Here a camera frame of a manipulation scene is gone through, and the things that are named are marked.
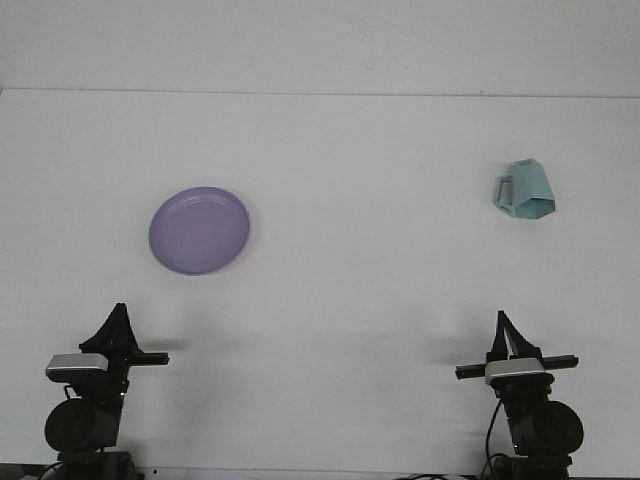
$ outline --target cable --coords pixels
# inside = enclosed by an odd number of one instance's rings
[[[484,470],[486,469],[487,464],[489,465],[489,471],[491,472],[491,476],[494,480],[498,479],[496,475],[496,471],[493,469],[493,465],[491,464],[491,454],[489,453],[489,440],[491,439],[491,432],[493,431],[493,424],[496,423],[496,417],[498,416],[498,412],[500,411],[500,407],[502,406],[502,399],[498,400],[498,404],[496,405],[496,409],[493,411],[493,416],[491,417],[491,423],[489,424],[489,429],[487,430],[487,436],[484,439],[484,454],[487,457],[487,463],[485,467],[482,469],[482,475],[480,479],[484,478]]]
[[[60,465],[62,465],[62,462],[52,463],[51,465],[46,467],[42,472],[40,472],[40,475],[38,475],[38,480],[43,480],[45,478],[45,473],[47,473],[49,470],[55,470],[55,468]]]
[[[508,455],[505,455],[504,453],[494,453],[493,455],[491,455],[490,458],[494,459],[496,457],[506,458],[508,461],[511,461],[511,457],[509,457]],[[488,465],[489,465],[489,462],[484,462],[484,466],[482,467],[482,473],[480,474],[480,480],[484,480],[484,472],[487,470]]]
[[[418,480],[419,478],[429,478],[431,480],[447,480],[447,478],[443,477],[442,475],[432,475],[430,473],[420,473],[418,475],[412,475],[410,477],[394,478],[393,480]]]

